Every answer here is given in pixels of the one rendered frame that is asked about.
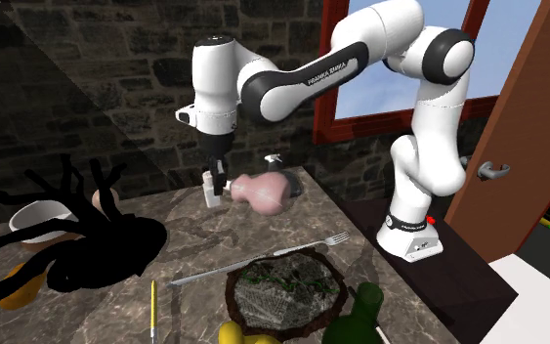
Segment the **silver fork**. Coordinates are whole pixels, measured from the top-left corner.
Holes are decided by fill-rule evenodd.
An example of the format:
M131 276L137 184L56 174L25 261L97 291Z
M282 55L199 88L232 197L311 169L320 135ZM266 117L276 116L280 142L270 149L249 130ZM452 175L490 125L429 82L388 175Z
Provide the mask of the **silver fork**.
M283 254L286 254L286 253L289 253L289 252L292 252L292 251L295 251L295 250L312 247L312 246L315 246L315 245L318 245L318 244L325 244L325 245L328 245L328 246L337 245L337 244L347 240L349 237L350 237L350 234L348 232L342 232L342 233L339 233L339 234L334 235L334 236L329 236L329 237L327 237L325 239L322 239L322 240L317 240L317 241L313 241L313 242L310 242L310 243L297 245L297 246L293 246L293 247L288 247L288 248L285 248L285 249L275 251L274 256L283 255Z

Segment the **small white bottle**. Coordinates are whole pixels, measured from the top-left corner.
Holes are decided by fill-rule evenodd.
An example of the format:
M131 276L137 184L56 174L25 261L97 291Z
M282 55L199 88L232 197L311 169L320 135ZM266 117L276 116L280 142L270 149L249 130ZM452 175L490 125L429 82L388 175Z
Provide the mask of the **small white bottle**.
M208 208L214 208L221 205L221 197L219 195L215 195L215 187L213 182L213 177L209 171L205 171L202 174L202 189L204 193L204 198L206 202L206 206Z

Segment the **yellow rounded thing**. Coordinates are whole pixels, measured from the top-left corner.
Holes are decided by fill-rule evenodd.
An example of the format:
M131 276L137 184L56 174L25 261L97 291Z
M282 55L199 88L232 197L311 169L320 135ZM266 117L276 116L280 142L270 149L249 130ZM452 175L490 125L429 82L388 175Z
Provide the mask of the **yellow rounded thing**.
M12 311L33 302L46 277L47 271L44 271L42 274L32 278L29 282L13 292L11 295L0 300L0 308Z

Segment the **dark robot stand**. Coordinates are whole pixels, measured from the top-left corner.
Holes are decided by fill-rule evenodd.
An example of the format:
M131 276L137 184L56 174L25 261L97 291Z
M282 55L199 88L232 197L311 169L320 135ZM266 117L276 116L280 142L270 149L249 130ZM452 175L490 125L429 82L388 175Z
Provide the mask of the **dark robot stand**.
M408 263L375 247L429 309L456 337L462 331L486 334L518 297L511 287L445 221L448 197L432 202L444 251Z

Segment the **brown-rimmed grey patterned plate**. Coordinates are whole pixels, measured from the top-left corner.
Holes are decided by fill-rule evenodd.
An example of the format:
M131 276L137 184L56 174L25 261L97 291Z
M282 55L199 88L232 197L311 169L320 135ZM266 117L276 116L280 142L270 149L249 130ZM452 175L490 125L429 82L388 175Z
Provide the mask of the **brown-rimmed grey patterned plate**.
M230 319L246 335L308 337L336 319L349 297L343 275L313 248L257 259L228 273Z

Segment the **beige egg-shaped thing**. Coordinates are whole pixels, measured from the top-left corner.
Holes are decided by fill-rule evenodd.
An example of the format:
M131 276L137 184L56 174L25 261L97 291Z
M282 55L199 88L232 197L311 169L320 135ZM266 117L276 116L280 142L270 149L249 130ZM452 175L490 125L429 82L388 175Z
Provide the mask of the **beige egg-shaped thing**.
M113 201L114 201L114 205L115 207L118 207L119 205L119 202L120 202L120 199L119 199L119 195L117 193L116 190L114 189L111 189L110 190L111 194L112 194L112 197L113 197ZM95 208L97 208L101 213L104 213L103 209L102 209L102 206L101 206L101 201L100 201L100 191L99 190L96 190L93 195L92 195L92 204Z

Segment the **white bowl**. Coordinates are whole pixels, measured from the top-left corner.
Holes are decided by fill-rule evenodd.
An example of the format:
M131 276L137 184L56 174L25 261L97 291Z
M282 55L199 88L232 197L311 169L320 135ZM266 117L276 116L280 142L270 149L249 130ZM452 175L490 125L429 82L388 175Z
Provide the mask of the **white bowl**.
M9 228L14 232L53 218L78 221L62 203L54 200L37 200L16 212L9 221Z

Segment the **black spider figure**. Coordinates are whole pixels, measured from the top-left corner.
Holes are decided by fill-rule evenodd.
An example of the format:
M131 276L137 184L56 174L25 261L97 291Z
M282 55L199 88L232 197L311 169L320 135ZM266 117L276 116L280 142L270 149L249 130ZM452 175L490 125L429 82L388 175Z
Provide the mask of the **black spider figure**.
M124 163L103 175L100 162L89 160L100 194L96 208L84 193L84 178L68 154L61 155L63 175L56 189L31 169L24 175L40 186L41 193L10 195L0 192L0 204L57 201L76 217L74 221L52 218L0 236L0 248L54 232L78 235L35 253L12 276L0 281L0 301L21 290L34 278L45 275L49 288L61 293L98 289L141 276L167 241L168 232L157 220L121 213L110 187L121 178Z

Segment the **yellow pen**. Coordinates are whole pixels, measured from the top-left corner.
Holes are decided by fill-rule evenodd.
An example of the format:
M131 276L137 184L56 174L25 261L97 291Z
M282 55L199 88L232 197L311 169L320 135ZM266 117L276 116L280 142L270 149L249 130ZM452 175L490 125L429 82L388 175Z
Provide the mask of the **yellow pen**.
M157 344L157 282L150 283L150 344Z

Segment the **dark green bottle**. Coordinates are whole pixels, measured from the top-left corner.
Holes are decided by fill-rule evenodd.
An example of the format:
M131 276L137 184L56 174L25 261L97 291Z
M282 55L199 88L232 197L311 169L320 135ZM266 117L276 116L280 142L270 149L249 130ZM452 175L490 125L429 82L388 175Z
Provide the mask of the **dark green bottle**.
M356 290L351 313L333 320L320 344L384 344L376 329L383 301L384 293L377 284L362 282Z

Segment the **yellow pear-shaped thing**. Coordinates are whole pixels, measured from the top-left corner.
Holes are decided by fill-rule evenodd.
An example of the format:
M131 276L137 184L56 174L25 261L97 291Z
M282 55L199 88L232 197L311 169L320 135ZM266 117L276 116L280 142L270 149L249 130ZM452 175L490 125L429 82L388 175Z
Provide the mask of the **yellow pear-shaped thing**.
M244 335L239 324L224 322L219 329L218 344L281 344L267 334Z

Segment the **white cabinet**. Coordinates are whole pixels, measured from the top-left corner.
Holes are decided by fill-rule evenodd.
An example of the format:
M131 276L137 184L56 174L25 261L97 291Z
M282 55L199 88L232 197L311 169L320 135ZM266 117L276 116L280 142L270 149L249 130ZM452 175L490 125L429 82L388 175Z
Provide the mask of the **white cabinet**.
M550 344L550 279L515 254L489 265L518 296L480 344Z

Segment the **dark grey round dish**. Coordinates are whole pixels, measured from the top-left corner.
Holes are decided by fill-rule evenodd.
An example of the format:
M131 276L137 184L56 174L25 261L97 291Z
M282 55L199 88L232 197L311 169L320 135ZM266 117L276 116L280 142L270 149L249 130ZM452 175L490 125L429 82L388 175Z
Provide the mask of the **dark grey round dish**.
M303 186L298 176L295 173L292 173L290 171L282 171L282 174L285 176L285 178L289 182L290 196L297 197L301 195L303 192Z

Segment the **red-framed window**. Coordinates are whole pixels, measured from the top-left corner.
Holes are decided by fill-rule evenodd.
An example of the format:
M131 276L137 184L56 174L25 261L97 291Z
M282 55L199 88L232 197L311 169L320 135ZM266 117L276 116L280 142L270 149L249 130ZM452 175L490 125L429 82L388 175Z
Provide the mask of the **red-framed window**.
M426 24L458 27L478 37L491 0L416 0ZM316 100L313 142L329 144L405 130L419 82L370 66L354 81Z

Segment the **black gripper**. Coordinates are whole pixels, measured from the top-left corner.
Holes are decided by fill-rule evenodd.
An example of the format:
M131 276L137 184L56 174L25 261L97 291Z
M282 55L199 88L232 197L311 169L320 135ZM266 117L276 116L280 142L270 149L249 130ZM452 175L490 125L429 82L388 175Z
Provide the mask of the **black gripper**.
M209 172L212 177L214 195L223 193L228 181L225 155L232 149L234 132L225 135L200 134L200 147L209 158Z

